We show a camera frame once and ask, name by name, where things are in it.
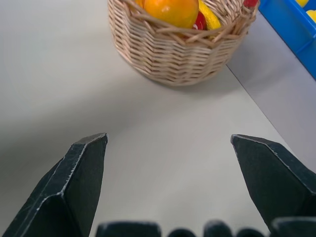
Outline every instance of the blue plastic bin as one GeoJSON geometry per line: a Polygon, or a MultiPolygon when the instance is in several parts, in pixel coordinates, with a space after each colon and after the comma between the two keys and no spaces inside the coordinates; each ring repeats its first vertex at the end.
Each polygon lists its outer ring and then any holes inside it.
{"type": "Polygon", "coordinates": [[[316,10],[316,0],[304,8],[295,0],[261,0],[262,15],[316,79],[316,23],[307,10],[316,10]]]}

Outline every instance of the woven basket rim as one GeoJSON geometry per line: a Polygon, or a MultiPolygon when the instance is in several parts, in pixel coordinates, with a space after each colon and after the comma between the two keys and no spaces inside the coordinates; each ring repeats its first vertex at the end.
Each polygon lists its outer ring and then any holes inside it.
{"type": "Polygon", "coordinates": [[[255,21],[256,13],[260,5],[260,0],[258,0],[256,6],[253,8],[246,8],[242,4],[238,16],[232,23],[214,30],[196,30],[179,28],[154,18],[134,0],[118,1],[123,4],[125,13],[132,22],[145,26],[155,37],[175,40],[183,46],[192,43],[196,44],[198,42],[199,45],[210,48],[216,47],[219,41],[223,39],[235,40],[242,37],[244,34],[243,29],[246,29],[248,25],[255,21]]]}

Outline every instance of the yellow fruit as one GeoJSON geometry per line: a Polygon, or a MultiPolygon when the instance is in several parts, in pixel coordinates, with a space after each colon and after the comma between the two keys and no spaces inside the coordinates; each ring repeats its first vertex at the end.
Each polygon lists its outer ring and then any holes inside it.
{"type": "Polygon", "coordinates": [[[296,2],[301,6],[304,7],[309,0],[296,0],[296,2]]]}
{"type": "Polygon", "coordinates": [[[198,0],[199,11],[204,15],[206,19],[207,29],[214,30],[221,27],[221,23],[217,16],[209,9],[209,7],[202,1],[198,0]]]}
{"type": "Polygon", "coordinates": [[[313,10],[308,10],[306,13],[311,17],[311,19],[312,19],[313,21],[316,22],[316,10],[315,10],[315,11],[313,11],[313,10]]]}
{"type": "Polygon", "coordinates": [[[198,16],[198,0],[144,0],[144,9],[161,21],[191,29],[198,16]]]}

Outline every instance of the white table surface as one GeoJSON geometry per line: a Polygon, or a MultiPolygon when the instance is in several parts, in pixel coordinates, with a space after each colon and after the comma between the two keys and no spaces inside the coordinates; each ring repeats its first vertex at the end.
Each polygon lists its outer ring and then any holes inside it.
{"type": "Polygon", "coordinates": [[[286,145],[225,67],[167,88],[116,53],[104,0],[0,3],[0,234],[39,179],[81,137],[109,134],[91,236],[110,220],[154,220],[201,235],[210,219],[267,232],[230,144],[286,145]]]}

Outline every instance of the wicker basket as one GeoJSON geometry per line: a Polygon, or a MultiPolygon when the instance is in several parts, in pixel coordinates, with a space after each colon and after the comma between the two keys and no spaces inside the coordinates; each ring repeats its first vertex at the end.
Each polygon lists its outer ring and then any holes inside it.
{"type": "Polygon", "coordinates": [[[146,77],[171,86],[192,85],[216,75],[255,20],[244,0],[203,0],[220,19],[211,31],[174,27],[148,15],[134,0],[108,0],[116,49],[146,77]]]}

